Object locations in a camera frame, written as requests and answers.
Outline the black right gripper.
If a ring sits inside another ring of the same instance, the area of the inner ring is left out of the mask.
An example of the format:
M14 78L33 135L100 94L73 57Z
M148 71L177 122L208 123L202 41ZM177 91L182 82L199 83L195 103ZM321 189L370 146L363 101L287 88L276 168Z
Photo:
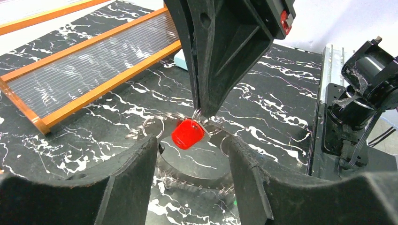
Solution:
M187 61L195 108L212 117L232 88L296 17L295 0L190 0Z

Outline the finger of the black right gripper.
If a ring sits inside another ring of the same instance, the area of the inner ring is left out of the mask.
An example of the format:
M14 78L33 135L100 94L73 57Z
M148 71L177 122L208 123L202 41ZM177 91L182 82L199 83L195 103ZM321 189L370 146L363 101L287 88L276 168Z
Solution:
M195 109L200 108L198 62L194 38L194 24L186 0L164 0L173 19L187 65L190 77L191 93Z

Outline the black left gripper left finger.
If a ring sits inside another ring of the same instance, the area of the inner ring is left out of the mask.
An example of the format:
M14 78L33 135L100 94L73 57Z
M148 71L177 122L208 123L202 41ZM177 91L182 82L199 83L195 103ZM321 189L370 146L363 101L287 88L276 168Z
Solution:
M149 135L65 180L0 177L3 225L143 225L158 152Z

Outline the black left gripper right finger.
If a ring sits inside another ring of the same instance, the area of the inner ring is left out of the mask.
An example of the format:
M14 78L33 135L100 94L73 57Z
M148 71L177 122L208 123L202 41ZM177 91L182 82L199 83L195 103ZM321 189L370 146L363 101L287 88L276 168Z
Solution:
M363 172L330 181L305 175L242 139L228 139L230 170L244 225L395 225L398 175Z

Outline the red key tag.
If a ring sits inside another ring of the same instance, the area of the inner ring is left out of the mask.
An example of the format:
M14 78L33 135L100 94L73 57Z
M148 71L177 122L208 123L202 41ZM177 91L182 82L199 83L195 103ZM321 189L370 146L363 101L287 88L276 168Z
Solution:
M198 122L185 119L171 133L171 139L178 148L187 150L199 142L204 135L205 131Z

